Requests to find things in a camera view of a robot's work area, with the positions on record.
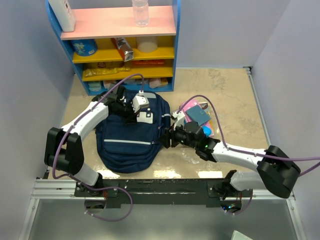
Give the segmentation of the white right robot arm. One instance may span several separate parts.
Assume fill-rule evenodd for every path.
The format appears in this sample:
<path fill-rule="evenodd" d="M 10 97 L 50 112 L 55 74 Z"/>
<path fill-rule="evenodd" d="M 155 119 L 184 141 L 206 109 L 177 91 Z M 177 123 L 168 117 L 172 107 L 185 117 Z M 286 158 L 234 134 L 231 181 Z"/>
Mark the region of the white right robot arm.
<path fill-rule="evenodd" d="M 214 187 L 224 198 L 245 190 L 260 189 L 287 199 L 301 173 L 300 168 L 276 146 L 271 145 L 266 150 L 245 147 L 236 150 L 233 145 L 224 145 L 219 139 L 206 136 L 203 128 L 194 121 L 165 129 L 158 141 L 165 148 L 179 144 L 192 148 L 204 161 L 248 169 L 248 172 L 231 170 L 222 183 Z"/>

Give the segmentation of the pink cartoon pencil case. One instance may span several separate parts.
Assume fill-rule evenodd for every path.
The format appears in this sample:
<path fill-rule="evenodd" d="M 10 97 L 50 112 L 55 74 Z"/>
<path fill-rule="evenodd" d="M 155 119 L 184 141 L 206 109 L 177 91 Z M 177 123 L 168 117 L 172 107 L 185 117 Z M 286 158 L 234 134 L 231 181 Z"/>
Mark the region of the pink cartoon pencil case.
<path fill-rule="evenodd" d="M 185 115 L 183 123 L 196 122 L 202 128 L 207 137 L 214 136 L 214 129 L 210 124 L 212 120 L 208 111 L 204 110 L 200 103 L 193 99 L 189 101 L 181 110 Z"/>

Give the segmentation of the teal blue notebook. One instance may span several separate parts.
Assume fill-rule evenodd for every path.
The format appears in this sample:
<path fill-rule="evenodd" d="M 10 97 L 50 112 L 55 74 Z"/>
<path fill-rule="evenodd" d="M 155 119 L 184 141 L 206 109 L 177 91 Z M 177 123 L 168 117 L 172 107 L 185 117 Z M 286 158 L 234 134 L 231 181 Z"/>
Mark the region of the teal blue notebook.
<path fill-rule="evenodd" d="M 206 124 L 211 117 L 199 105 L 195 105 L 185 111 L 186 115 L 199 126 Z"/>

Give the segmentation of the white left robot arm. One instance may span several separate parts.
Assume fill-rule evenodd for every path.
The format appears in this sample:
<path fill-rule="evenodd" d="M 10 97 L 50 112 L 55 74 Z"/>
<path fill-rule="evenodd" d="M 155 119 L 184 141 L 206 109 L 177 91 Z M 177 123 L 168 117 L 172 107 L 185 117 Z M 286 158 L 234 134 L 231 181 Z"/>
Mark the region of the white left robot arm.
<path fill-rule="evenodd" d="M 52 167 L 52 177 L 70 177 L 86 185 L 86 191 L 99 196 L 102 176 L 85 163 L 83 140 L 109 115 L 117 115 L 125 124 L 137 122 L 133 101 L 126 100 L 127 89 L 120 85 L 95 96 L 88 107 L 61 128 L 52 127 L 46 138 L 44 163 Z"/>

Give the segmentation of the navy blue student backpack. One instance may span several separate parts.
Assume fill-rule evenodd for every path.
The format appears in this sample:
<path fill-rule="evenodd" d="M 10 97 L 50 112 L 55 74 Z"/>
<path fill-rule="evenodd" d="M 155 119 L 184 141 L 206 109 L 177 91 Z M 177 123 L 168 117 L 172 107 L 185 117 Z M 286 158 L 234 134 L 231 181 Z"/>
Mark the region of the navy blue student backpack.
<path fill-rule="evenodd" d="M 137 116 L 136 123 L 125 124 L 113 113 L 95 128 L 97 152 L 113 172 L 130 174 L 147 169 L 162 148 L 158 138 L 171 125 L 170 105 L 159 94 L 145 91 L 149 107 Z"/>

